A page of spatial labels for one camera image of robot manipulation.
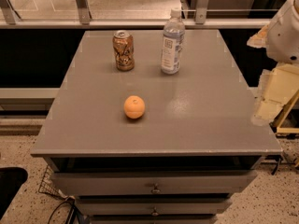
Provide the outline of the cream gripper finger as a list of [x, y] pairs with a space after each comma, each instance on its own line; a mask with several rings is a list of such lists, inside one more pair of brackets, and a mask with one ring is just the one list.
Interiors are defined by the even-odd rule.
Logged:
[[263, 70], [251, 122], [258, 126], [269, 124], [298, 91], [298, 64], [278, 63], [272, 71]]
[[266, 39], [269, 25], [263, 26], [255, 35], [247, 41], [247, 45], [252, 48], [260, 49], [266, 47]]

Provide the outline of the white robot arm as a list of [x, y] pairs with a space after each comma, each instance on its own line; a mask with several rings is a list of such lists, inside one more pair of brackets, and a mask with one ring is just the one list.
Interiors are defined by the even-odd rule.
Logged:
[[266, 125], [282, 111], [299, 91], [299, 0], [287, 0], [271, 21], [253, 35], [247, 45], [265, 48], [277, 62], [271, 71], [262, 71], [251, 122]]

